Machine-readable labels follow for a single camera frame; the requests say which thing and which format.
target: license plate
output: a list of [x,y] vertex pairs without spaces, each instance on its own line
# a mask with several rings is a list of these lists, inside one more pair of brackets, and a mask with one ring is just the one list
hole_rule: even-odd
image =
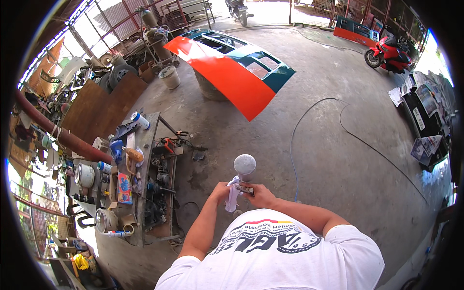
[[414,114],[414,117],[416,117],[416,121],[417,121],[417,124],[419,125],[419,129],[421,131],[424,130],[425,129],[424,120],[422,120],[422,116],[420,115],[417,107],[415,107],[414,110],[412,110],[412,113]]

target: red motorcycle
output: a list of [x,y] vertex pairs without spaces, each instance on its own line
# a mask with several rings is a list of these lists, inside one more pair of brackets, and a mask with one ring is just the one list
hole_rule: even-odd
[[364,60],[372,67],[381,67],[394,73],[405,73],[411,65],[411,58],[398,50],[396,39],[390,36],[382,38],[364,53]]

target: detergent box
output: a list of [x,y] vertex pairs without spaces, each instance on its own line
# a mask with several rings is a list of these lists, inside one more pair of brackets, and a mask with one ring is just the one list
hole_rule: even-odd
[[119,172],[117,175],[117,202],[131,205],[132,192],[130,190],[130,177]]

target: motorcycle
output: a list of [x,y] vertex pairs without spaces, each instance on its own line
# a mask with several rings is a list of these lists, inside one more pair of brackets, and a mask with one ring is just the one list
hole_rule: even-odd
[[405,68],[411,65],[411,58],[405,52],[398,50],[396,39],[386,36],[369,47],[364,53],[364,60],[372,67],[381,67],[393,73],[405,73]]
[[253,17],[254,14],[246,14],[248,7],[243,4],[243,0],[226,0],[227,7],[229,8],[229,13],[235,21],[239,20],[240,24],[245,27],[248,24],[248,17]]

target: man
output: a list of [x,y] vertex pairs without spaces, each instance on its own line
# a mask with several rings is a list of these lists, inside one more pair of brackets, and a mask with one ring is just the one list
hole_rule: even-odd
[[238,216],[207,255],[226,185],[217,184],[156,290],[374,289],[385,264],[371,238],[327,209],[276,198],[262,184],[241,183],[254,189],[244,196],[260,209]]

